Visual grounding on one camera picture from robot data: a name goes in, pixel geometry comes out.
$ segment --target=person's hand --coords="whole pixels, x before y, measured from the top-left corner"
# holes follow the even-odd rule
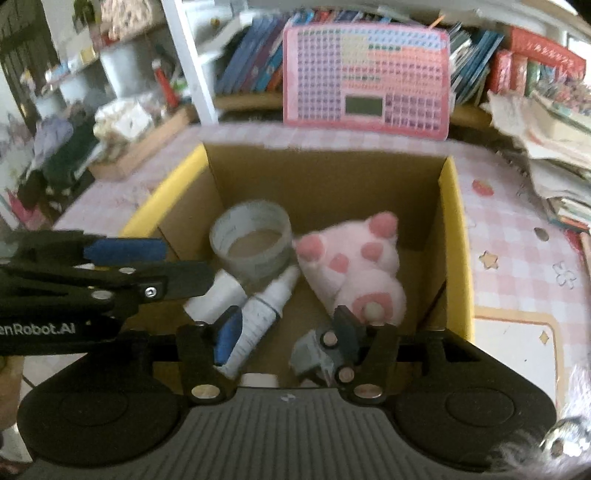
[[[21,356],[0,356],[0,432],[17,421],[24,360]]]

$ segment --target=ribbed gray surface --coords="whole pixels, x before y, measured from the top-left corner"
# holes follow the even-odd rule
[[[192,409],[152,454],[104,469],[36,462],[22,480],[500,480],[429,460],[377,408],[333,389],[241,388],[221,406]]]

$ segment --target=clear tape roll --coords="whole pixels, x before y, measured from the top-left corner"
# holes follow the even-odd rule
[[[230,256],[232,245],[240,238],[257,231],[273,231],[280,235],[269,248],[248,257]],[[276,277],[291,257],[291,223],[287,212],[266,200],[251,200],[227,210],[216,220],[209,234],[213,252],[225,270],[239,280],[259,281]]]

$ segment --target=green book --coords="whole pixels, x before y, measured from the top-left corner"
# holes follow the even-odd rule
[[[536,84],[540,81],[541,65],[539,61],[529,60],[527,62],[527,78],[525,80],[525,96],[529,97],[534,91]]]

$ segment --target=pink plush toy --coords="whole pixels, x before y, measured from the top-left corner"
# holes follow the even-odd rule
[[[395,278],[397,232],[396,216],[382,212],[294,242],[302,273],[330,315],[344,305],[362,323],[402,322],[406,296]]]

